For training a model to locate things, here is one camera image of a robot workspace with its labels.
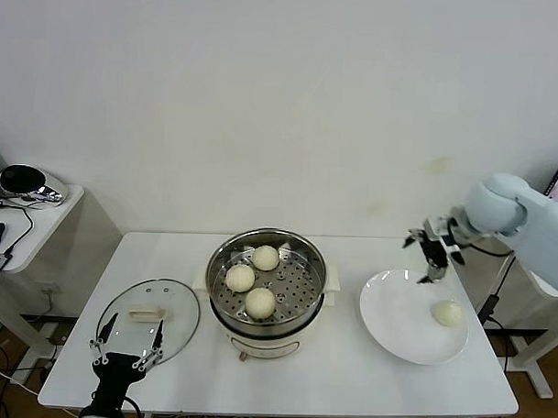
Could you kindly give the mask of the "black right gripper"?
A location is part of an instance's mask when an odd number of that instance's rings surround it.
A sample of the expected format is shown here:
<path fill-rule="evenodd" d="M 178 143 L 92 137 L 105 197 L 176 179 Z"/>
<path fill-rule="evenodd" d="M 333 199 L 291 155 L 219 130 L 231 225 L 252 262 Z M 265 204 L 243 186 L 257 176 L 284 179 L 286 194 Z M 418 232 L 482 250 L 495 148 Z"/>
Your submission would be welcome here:
<path fill-rule="evenodd" d="M 429 284 L 441 280 L 449 265 L 448 258 L 459 265 L 465 264 L 465 258 L 452 231 L 453 225 L 454 219 L 450 216 L 431 216 L 424 221 L 424 230 L 421 228 L 409 230 L 402 248 L 419 242 L 427 262 L 426 275 L 420 278 L 418 283 Z"/>

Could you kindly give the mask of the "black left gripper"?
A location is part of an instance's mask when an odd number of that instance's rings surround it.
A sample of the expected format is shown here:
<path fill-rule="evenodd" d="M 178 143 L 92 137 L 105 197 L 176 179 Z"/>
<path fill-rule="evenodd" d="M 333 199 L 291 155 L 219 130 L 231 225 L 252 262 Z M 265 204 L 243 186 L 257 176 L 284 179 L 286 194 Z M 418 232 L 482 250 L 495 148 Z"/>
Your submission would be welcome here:
<path fill-rule="evenodd" d="M 93 373 L 99 379 L 94 391 L 92 405 L 105 409 L 120 410 L 131 384 L 141 381 L 140 370 L 150 370 L 163 358 L 162 340 L 164 321 L 161 320 L 154 330 L 152 343 L 145 346 L 141 357 L 124 353 L 107 353 L 105 345 L 110 337 L 117 313 L 104 323 L 95 339 L 89 341 L 93 352 Z"/>

